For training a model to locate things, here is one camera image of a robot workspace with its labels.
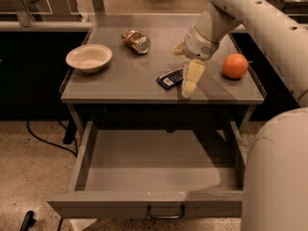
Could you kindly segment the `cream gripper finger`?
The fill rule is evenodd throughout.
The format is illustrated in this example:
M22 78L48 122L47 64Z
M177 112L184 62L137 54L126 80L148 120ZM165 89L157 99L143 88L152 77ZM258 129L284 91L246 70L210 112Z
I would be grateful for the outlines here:
M199 82L205 69L205 64L198 60L192 60L183 69L182 96L191 98L197 83Z
M184 41L181 40L174 48L173 53L176 55L183 55L184 54Z

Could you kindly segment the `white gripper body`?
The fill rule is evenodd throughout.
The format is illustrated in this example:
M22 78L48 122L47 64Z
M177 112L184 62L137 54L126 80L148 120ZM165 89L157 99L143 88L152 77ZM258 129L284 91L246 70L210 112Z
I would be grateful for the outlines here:
M202 37L192 26L184 37L183 52L189 59L208 61L216 53L219 44Z

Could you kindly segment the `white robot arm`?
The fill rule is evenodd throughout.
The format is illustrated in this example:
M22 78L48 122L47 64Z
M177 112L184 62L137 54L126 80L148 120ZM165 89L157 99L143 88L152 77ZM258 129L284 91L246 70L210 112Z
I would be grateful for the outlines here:
M244 170L242 231L308 231L308 30L267 0L210 0L184 37L184 54L209 60L243 25L271 64L265 120Z

